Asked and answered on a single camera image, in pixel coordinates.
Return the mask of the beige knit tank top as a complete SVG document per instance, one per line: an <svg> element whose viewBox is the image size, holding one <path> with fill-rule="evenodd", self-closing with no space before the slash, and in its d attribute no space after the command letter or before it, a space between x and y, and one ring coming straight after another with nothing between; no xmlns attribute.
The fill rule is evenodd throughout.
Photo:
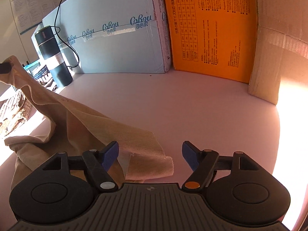
<svg viewBox="0 0 308 231"><path fill-rule="evenodd" d="M77 156L91 149L101 150L112 141L119 144L119 156L108 168L108 173L118 185L173 174L173 160L164 153L153 133L119 123L44 88L24 70L15 56L5 59L3 65L9 66L9 70L1 73L1 82L20 89L50 125L44 135L5 139L4 143L17 155L12 187L59 151Z"/></svg>

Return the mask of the dark teal thermos bottle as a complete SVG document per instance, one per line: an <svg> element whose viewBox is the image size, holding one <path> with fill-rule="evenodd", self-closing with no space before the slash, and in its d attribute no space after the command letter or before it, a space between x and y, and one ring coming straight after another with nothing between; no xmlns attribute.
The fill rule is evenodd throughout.
<svg viewBox="0 0 308 231"><path fill-rule="evenodd" d="M61 88L71 84L73 81L72 75L68 70L51 26L46 26L38 30L34 34L34 37L44 59L44 63L56 85Z"/></svg>

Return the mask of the light blue Cabau carton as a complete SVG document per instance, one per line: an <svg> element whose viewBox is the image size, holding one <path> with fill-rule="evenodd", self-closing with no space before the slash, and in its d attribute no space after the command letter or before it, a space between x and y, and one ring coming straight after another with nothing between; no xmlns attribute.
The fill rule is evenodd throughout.
<svg viewBox="0 0 308 231"><path fill-rule="evenodd" d="M43 18L76 73L169 70L164 0L66 0Z"/></svg>

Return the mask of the orange cardboard box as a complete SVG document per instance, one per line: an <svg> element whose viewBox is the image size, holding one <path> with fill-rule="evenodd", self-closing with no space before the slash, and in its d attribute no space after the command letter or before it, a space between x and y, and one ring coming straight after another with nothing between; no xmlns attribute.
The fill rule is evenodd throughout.
<svg viewBox="0 0 308 231"><path fill-rule="evenodd" d="M175 70L249 83L257 0L165 0Z"/></svg>

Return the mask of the brown corrugated cardboard box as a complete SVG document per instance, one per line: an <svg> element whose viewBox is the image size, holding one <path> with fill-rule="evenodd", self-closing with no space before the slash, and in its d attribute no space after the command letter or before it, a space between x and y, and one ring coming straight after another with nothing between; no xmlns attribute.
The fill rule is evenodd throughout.
<svg viewBox="0 0 308 231"><path fill-rule="evenodd" d="M283 80L307 85L307 0L257 0L258 30L249 94L278 102Z"/></svg>

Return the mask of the wall notice poster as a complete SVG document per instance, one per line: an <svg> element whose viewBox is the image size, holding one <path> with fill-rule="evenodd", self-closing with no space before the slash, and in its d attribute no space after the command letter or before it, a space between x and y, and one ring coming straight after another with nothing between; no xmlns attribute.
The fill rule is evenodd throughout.
<svg viewBox="0 0 308 231"><path fill-rule="evenodd" d="M17 31L20 35L36 27L55 9L60 0L10 0Z"/></svg>

